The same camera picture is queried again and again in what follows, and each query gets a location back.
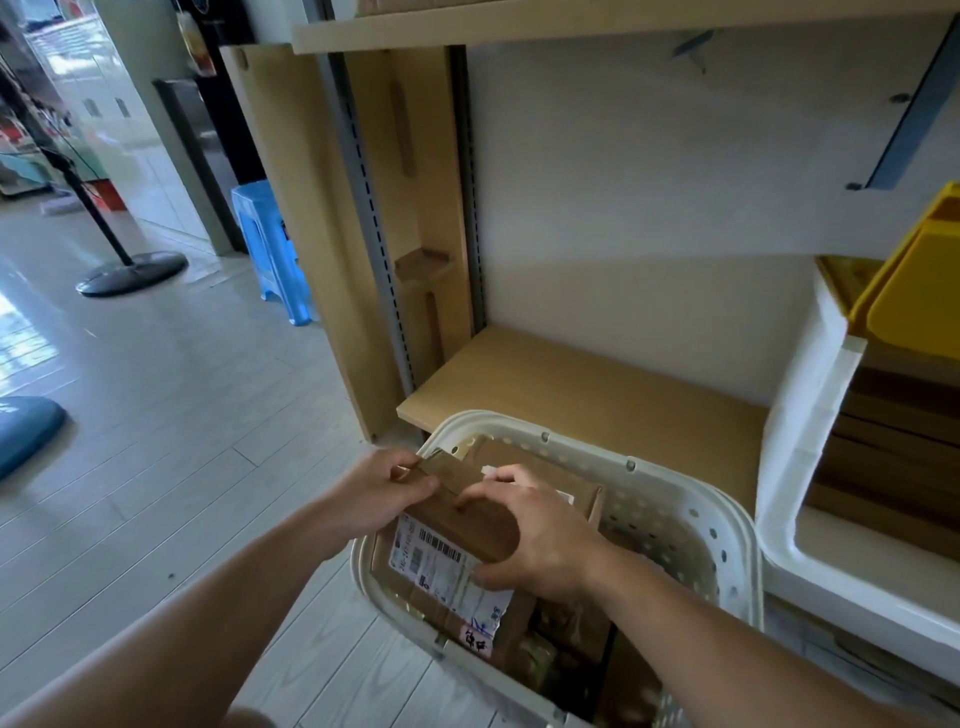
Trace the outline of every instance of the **tile floor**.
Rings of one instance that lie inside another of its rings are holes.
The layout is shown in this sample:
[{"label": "tile floor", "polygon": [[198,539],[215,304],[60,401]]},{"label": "tile floor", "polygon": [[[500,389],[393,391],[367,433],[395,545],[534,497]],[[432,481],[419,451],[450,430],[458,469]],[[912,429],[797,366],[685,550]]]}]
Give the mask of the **tile floor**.
[{"label": "tile floor", "polygon": [[[188,250],[174,281],[86,300],[73,285],[108,246],[38,202],[0,201],[0,395],[52,397],[70,423],[0,485],[0,715],[368,448],[323,328],[261,302],[244,257]],[[503,724],[377,618],[346,560],[318,570],[240,701],[285,728]],[[877,699],[948,715],[812,625],[775,609],[768,631]]]}]

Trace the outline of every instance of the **forearm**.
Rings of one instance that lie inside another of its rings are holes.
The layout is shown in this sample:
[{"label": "forearm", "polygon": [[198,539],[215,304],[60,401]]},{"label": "forearm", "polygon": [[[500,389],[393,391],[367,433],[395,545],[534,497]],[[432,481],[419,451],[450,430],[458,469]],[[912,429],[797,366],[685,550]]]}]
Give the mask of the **forearm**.
[{"label": "forearm", "polygon": [[304,506],[0,725],[216,725],[311,574],[347,541],[327,501]]},{"label": "forearm", "polygon": [[906,725],[641,556],[604,545],[593,561],[590,594],[699,728]]}]

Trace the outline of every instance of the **person's right hand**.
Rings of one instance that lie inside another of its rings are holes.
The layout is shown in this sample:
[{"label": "person's right hand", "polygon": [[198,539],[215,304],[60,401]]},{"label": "person's right hand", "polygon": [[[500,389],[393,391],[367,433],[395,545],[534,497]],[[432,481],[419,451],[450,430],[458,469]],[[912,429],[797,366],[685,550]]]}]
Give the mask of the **person's right hand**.
[{"label": "person's right hand", "polygon": [[456,505],[479,498],[510,509],[520,542],[506,561],[473,571],[478,586],[495,592],[522,589],[552,601],[587,596],[588,570],[608,542],[563,496],[523,466],[505,465],[466,488]]}]

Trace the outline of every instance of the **hand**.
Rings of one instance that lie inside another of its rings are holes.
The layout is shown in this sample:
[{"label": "hand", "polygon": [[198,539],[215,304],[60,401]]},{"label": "hand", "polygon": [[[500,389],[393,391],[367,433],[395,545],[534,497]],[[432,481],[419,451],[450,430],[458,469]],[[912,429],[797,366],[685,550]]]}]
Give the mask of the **hand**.
[{"label": "hand", "polygon": [[346,539],[366,536],[395,519],[408,505],[433,495],[440,481],[433,475],[397,482],[420,463],[404,449],[376,449],[364,456],[324,496]]},{"label": "hand", "polygon": [[522,589],[551,601],[587,596],[588,570],[608,544],[587,519],[520,465],[497,468],[464,490],[456,505],[484,497],[514,514],[520,543],[506,561],[477,567],[472,576],[477,585],[495,592]]}]

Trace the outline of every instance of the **laundry basket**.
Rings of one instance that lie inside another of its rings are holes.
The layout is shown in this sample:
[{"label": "laundry basket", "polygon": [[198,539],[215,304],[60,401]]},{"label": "laundry basket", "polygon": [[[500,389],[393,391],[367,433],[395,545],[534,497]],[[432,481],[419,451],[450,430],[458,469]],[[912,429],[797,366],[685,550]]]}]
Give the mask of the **laundry basket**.
[{"label": "laundry basket", "polygon": [[[754,526],[732,498],[699,480],[636,457],[571,440],[493,412],[461,412],[433,433],[420,454],[454,455],[480,435],[530,450],[607,489],[603,524],[630,536],[636,550],[706,600],[763,628],[760,551]],[[371,575],[373,537],[353,545],[353,580],[372,606],[499,713],[521,725],[586,726],[541,695],[441,635]],[[685,725],[664,691],[656,726]]]}]

